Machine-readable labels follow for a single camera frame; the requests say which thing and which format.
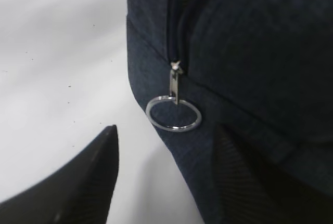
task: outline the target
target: metal ring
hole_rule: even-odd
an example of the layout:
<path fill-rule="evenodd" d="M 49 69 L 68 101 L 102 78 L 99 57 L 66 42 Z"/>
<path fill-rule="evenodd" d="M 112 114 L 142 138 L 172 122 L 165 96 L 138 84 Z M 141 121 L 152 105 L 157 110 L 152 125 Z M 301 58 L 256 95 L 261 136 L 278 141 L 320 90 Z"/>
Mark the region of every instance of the metal ring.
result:
<path fill-rule="evenodd" d="M 191 103 L 185 101 L 185 100 L 179 100 L 179 103 L 186 105 L 187 107 L 189 107 L 190 109 L 192 109 L 196 114 L 197 114 L 197 119 L 190 125 L 186 125 L 186 126 L 168 126 L 168 125 L 162 125 L 160 123 L 158 123 L 156 120 L 154 120 L 150 114 L 151 109 L 159 104 L 159 103 L 165 103 L 165 102 L 170 102 L 170 101 L 175 101 L 175 97 L 170 97 L 170 96 L 160 96 L 160 97 L 156 97 L 150 100 L 150 102 L 147 104 L 147 108 L 146 108 L 146 115 L 149 118 L 150 122 L 152 124 L 154 124 L 156 127 L 166 130 L 166 131 L 170 131 L 170 132 L 187 132 L 190 130 L 193 130 L 195 128 L 197 128 L 202 121 L 202 115 L 200 113 L 200 111 Z"/>

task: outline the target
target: metal zipper pull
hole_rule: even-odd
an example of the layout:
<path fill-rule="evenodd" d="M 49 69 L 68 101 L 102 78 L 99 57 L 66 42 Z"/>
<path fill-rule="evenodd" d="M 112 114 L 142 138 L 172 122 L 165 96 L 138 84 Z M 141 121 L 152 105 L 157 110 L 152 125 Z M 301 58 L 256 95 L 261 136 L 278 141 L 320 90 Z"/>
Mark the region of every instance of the metal zipper pull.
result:
<path fill-rule="evenodd" d="M 178 93 L 178 85 L 179 85 L 179 75 L 182 75 L 184 71 L 180 67 L 180 61 L 171 62 L 171 71 L 170 71 L 170 97 L 174 97 L 174 103 L 176 105 L 179 104 L 179 93 Z"/>
<path fill-rule="evenodd" d="M 170 131 L 170 132 L 177 132 L 177 133 L 191 131 L 191 130 L 197 128 L 201 124 L 201 121 L 202 121 L 202 115 L 201 115 L 200 111 L 198 110 L 198 108 L 196 108 L 193 104 L 191 104 L 190 102 L 188 102 L 184 99 L 179 99 L 179 94 L 178 94 L 179 79 L 180 79 L 180 75 L 182 75 L 184 73 L 184 71 L 180 67 L 180 63 L 181 63 L 180 61 L 171 63 L 169 95 L 168 96 L 159 96 L 159 97 L 151 99 L 148 102 L 147 107 L 146 107 L 146 115 L 152 124 L 154 124 L 156 127 L 160 128 L 160 129 Z M 152 117 L 151 109 L 157 104 L 167 103 L 167 102 L 173 102 L 176 105 L 182 104 L 184 106 L 189 107 L 192 111 L 194 111 L 194 113 L 197 116 L 197 119 L 193 123 L 191 123 L 189 125 L 185 125 L 185 126 L 170 126 L 170 125 L 165 125 L 165 124 L 159 123 L 158 120 L 155 120 Z"/>

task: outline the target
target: dark blue bag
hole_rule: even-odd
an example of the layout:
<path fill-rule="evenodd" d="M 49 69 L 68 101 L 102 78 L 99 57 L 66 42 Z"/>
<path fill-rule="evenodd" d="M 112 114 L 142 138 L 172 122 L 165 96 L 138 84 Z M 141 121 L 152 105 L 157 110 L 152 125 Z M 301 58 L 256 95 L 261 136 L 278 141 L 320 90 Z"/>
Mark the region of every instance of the dark blue bag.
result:
<path fill-rule="evenodd" d="M 138 103 L 146 110 L 153 98 L 178 96 L 202 115 L 192 131 L 157 132 L 205 223 L 224 216 L 212 175 L 219 123 L 240 129 L 269 162 L 333 196 L 332 5 L 128 0 L 129 78 Z M 163 126 L 189 125 L 198 115 L 172 102 L 149 110 Z"/>

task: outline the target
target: zipper slider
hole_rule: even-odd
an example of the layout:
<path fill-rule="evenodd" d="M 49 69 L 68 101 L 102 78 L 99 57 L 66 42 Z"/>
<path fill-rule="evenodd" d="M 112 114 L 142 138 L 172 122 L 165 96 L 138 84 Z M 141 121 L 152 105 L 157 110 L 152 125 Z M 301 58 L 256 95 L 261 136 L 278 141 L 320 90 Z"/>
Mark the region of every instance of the zipper slider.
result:
<path fill-rule="evenodd" d="M 182 75 L 184 71 L 180 67 L 180 61 L 171 62 L 171 71 L 170 71 L 170 97 L 174 97 L 173 101 L 175 105 L 179 104 L 179 93 L 178 93 L 178 85 L 179 85 L 179 75 Z"/>

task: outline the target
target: white floor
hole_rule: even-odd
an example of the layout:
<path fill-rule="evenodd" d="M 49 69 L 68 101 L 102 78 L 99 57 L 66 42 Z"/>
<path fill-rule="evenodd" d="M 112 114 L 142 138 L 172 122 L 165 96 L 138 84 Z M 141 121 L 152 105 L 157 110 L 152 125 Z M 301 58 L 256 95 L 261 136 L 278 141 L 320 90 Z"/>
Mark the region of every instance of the white floor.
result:
<path fill-rule="evenodd" d="M 0 201 L 117 124 L 120 173 L 108 223 L 202 223 L 132 96 L 125 15 L 126 0 L 0 0 Z"/>

